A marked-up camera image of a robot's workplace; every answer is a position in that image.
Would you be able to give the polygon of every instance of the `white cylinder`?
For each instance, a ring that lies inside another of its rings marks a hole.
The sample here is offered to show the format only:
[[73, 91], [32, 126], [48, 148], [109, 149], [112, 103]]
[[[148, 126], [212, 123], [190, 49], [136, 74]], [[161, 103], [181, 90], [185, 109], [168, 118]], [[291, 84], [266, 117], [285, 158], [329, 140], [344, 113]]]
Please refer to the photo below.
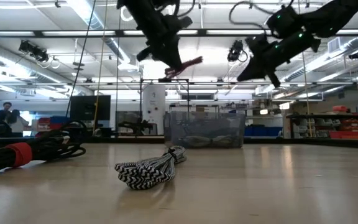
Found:
[[149, 85], [142, 95], [143, 119], [156, 124], [157, 134], [164, 134], [165, 85]]

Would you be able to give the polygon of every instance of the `black-and-white braided cable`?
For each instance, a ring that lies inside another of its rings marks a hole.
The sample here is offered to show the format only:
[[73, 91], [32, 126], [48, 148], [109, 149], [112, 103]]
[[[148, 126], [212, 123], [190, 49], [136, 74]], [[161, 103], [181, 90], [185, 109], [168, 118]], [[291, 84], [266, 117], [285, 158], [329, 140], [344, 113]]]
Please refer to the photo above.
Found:
[[116, 164], [118, 179], [134, 190], [146, 190], [175, 177], [175, 164], [186, 161], [186, 149], [181, 146], [168, 148], [162, 157], [144, 159], [138, 162]]

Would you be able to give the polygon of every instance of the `monitor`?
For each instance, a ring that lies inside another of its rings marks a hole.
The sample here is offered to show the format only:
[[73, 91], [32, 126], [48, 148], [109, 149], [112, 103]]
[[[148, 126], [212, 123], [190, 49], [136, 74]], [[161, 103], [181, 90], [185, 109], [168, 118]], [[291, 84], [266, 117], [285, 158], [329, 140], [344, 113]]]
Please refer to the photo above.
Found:
[[[73, 96], [70, 105], [70, 119], [80, 121], [94, 120], [97, 96]], [[99, 96], [98, 121], [110, 120], [111, 96]]]

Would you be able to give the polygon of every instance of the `person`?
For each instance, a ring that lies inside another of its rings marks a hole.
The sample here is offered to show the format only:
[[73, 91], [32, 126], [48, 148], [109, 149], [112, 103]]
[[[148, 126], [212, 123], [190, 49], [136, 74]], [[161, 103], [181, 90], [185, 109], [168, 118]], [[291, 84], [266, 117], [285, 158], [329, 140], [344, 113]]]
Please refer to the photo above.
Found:
[[10, 115], [11, 115], [11, 112], [9, 111], [9, 109], [11, 109], [12, 103], [5, 102], [3, 106], [4, 106], [4, 109], [0, 110], [0, 121], [6, 121], [8, 119], [8, 117], [10, 117]]
[[7, 119], [7, 123], [12, 129], [12, 137], [23, 137], [24, 126], [29, 125], [29, 122], [20, 116], [19, 110], [12, 110], [12, 114]]

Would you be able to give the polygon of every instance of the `transparent container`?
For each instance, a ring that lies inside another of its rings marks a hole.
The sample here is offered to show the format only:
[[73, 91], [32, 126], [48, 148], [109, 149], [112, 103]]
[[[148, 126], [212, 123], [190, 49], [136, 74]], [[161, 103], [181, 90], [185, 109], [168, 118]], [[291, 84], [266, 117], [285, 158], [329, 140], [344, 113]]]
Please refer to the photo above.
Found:
[[167, 146], [239, 148], [244, 142], [244, 114], [172, 111], [164, 117]]

